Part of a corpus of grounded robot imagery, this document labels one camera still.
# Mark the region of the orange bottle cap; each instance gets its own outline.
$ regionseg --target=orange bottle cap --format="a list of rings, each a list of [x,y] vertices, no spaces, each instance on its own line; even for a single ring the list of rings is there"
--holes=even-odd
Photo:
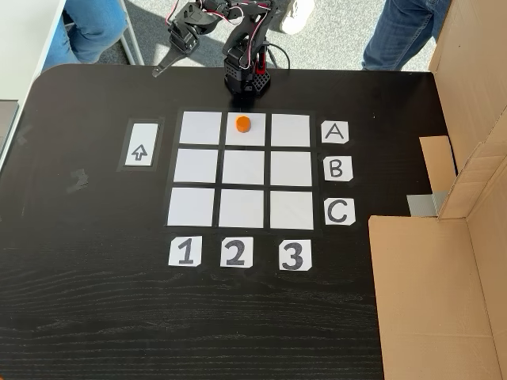
[[[246,133],[250,130],[250,119],[248,116],[239,115],[236,117],[236,129],[241,133]]]

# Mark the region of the paper card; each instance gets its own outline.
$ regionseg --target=paper card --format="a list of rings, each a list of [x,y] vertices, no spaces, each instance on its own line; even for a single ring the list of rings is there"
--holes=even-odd
[[[219,226],[262,228],[264,226],[264,192],[222,190]]]
[[[352,157],[332,156],[324,158],[324,179],[326,181],[347,182],[353,178]]]
[[[278,248],[281,271],[307,271],[311,268],[311,241],[284,240]]]
[[[271,152],[271,184],[311,186],[310,152]]]
[[[215,182],[218,154],[212,149],[179,149],[174,182]]]
[[[310,146],[310,117],[308,115],[273,114],[271,145]]]
[[[324,201],[326,224],[350,226],[356,221],[356,210],[352,198],[328,198]]]
[[[213,188],[173,188],[167,226],[211,226]]]
[[[221,122],[221,112],[185,112],[180,143],[218,145]]]
[[[346,121],[325,121],[321,125],[322,142],[345,144],[349,141],[349,123]]]
[[[311,192],[271,192],[270,227],[313,230],[314,208]]]
[[[264,152],[226,150],[223,156],[224,184],[264,184]]]
[[[202,236],[174,238],[169,251],[169,265],[173,267],[200,265],[202,246]]]
[[[236,116],[250,118],[250,130],[242,133],[236,129]],[[264,146],[266,132],[266,114],[229,112],[227,115],[226,145]]]
[[[157,134],[158,124],[135,123],[130,135],[125,166],[151,166]]]
[[[227,237],[222,241],[221,267],[250,268],[254,265],[254,238]]]

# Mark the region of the up arrow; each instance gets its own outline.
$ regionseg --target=up arrow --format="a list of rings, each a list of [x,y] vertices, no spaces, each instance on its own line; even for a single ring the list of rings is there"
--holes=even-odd
[[[143,144],[139,145],[137,149],[135,149],[132,152],[132,156],[135,156],[136,161],[141,161],[143,159],[143,156],[147,156],[148,153],[146,153],[146,150],[144,149]]]

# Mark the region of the chair leg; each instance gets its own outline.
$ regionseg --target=chair leg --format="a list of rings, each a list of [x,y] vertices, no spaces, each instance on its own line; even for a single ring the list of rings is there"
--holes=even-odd
[[[120,38],[121,44],[124,47],[125,54],[127,55],[128,63],[131,65],[135,65],[134,57],[132,57],[132,52],[130,51],[130,47],[128,46],[128,42],[125,39],[125,36],[122,34]]]
[[[132,27],[132,23],[130,21],[130,16],[128,16],[127,7],[125,6],[124,0],[120,0],[120,4],[121,4],[121,7],[124,9],[125,14],[127,15],[128,34],[130,35],[130,40],[131,40],[132,45],[134,47],[135,57],[137,58],[138,64],[144,66],[143,55],[141,54],[141,50],[139,49],[139,44],[137,43],[137,38],[135,38],[134,28]],[[124,47],[125,47],[125,45],[127,45],[126,41],[124,42],[122,40],[121,43],[124,45]],[[132,53],[130,52],[130,49],[128,49],[128,52],[127,52],[127,49],[125,49],[125,52],[127,53],[127,58],[128,58],[129,54],[132,57]]]

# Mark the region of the robotic arm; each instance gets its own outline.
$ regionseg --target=robotic arm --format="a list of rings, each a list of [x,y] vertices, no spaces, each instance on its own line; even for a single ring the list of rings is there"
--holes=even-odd
[[[278,10],[276,0],[197,0],[177,14],[169,26],[171,48],[154,68],[158,77],[167,67],[191,55],[199,36],[212,32],[222,20],[243,17],[223,46],[225,82],[233,94],[258,95],[268,85],[266,41],[268,27]]]

